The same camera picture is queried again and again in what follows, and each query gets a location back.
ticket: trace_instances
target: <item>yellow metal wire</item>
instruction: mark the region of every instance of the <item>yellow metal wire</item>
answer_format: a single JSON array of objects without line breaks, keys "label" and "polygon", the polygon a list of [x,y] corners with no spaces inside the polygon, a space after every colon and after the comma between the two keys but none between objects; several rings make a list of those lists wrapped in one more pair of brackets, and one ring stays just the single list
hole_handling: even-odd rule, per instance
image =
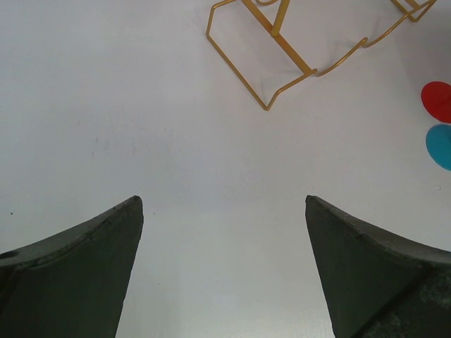
[{"label": "yellow metal wire", "polygon": [[[266,110],[269,111],[271,107],[274,105],[274,102],[278,98],[278,96],[283,93],[285,90],[291,88],[295,84],[301,82],[302,80],[305,80],[306,78],[315,75],[317,77],[321,77],[323,75],[328,74],[332,70],[336,69],[339,65],[344,63],[352,54],[354,54],[357,49],[359,48],[369,48],[378,42],[380,42],[382,39],[387,37],[393,30],[395,30],[402,22],[404,22],[407,18],[410,19],[413,22],[418,22],[423,15],[431,9],[432,5],[437,0],[428,0],[427,2],[423,4],[418,4],[415,0],[405,0],[407,4],[409,4],[412,9],[408,11],[401,3],[398,2],[398,0],[391,0],[403,13],[404,15],[394,24],[392,25],[388,30],[386,30],[381,36],[374,39],[373,41],[369,42],[367,37],[364,37],[362,40],[359,41],[354,47],[350,49],[340,60],[335,62],[333,65],[327,67],[325,70],[322,70],[321,72],[318,72],[316,68],[310,68],[307,63],[299,56],[299,54],[288,44],[288,42],[280,35],[280,27],[283,23],[283,19],[285,18],[286,11],[288,9],[288,4],[290,3],[290,0],[281,0],[278,10],[278,15],[276,16],[276,20],[274,22],[274,25],[272,25],[268,19],[264,16],[264,14],[257,8],[257,6],[252,2],[252,0],[241,0],[242,3],[247,7],[247,9],[252,13],[252,15],[260,22],[261,26],[269,33],[269,35],[277,42],[277,44],[282,48],[282,50],[291,58],[291,60],[295,63],[295,65],[301,70],[303,73],[298,78],[294,79],[292,82],[287,83],[286,85],[282,86],[280,89],[278,89],[274,95],[271,97],[271,100],[268,102],[268,104],[265,104],[263,100],[260,98],[260,96],[255,92],[255,90],[252,88],[252,86],[248,83],[248,81],[243,77],[243,75],[240,73],[240,71],[235,67],[235,65],[232,63],[232,61],[226,56],[226,54],[223,52],[223,50],[220,48],[219,45],[213,40],[213,38],[210,35],[211,26],[213,23],[213,17],[214,12],[217,8],[225,6],[227,4],[231,4],[232,2],[235,2],[237,0],[223,0],[211,7],[210,16],[209,16],[209,23],[206,28],[206,37],[211,42],[211,44],[214,46],[214,48],[217,50],[217,52],[223,57],[224,61],[232,68],[233,72],[238,76],[238,78],[241,80],[244,86],[246,86],[247,90],[251,93],[251,95],[257,100],[257,102],[260,104],[260,106]],[[268,1],[261,1],[261,0],[255,0],[257,4],[260,6],[269,6],[274,3],[276,3],[279,0],[268,0]],[[421,14],[418,17],[414,17],[413,15],[419,11],[422,11]]]}]

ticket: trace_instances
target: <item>blue circular object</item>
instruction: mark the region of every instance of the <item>blue circular object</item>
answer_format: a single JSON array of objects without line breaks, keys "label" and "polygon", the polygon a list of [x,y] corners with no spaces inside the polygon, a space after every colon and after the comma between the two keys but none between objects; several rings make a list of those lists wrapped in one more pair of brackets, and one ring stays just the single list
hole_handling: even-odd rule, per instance
[{"label": "blue circular object", "polygon": [[426,135],[426,147],[440,167],[451,170],[451,125],[432,127]]}]

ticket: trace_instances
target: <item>blue disc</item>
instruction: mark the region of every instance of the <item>blue disc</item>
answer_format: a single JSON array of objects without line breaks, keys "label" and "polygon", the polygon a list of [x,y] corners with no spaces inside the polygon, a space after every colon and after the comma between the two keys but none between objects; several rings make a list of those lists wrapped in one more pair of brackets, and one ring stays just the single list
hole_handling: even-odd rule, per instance
[{"label": "blue disc", "polygon": [[451,125],[432,127],[426,135],[426,147],[440,167],[451,170]]}]

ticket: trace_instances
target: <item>red plate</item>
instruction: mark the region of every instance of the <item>red plate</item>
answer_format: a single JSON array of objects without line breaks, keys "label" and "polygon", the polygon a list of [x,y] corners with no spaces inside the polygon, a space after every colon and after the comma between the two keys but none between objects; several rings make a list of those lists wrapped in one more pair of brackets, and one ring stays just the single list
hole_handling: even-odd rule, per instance
[{"label": "red plate", "polygon": [[451,86],[448,83],[428,83],[421,91],[421,100],[434,118],[451,123]]}]

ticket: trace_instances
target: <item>white surface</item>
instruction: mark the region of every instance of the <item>white surface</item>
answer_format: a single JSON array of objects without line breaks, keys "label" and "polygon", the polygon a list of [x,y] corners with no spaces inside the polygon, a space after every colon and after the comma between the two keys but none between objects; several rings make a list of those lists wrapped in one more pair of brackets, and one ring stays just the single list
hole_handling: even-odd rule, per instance
[{"label": "white surface", "polygon": [[[267,113],[207,42],[212,4],[3,1],[0,251],[138,194],[118,338],[332,337],[306,195],[451,249],[451,176],[426,152],[436,121],[419,96],[451,82],[451,6]],[[399,15],[388,0],[292,1],[283,33],[321,69]],[[240,3],[212,34],[267,93],[297,74]]]}]

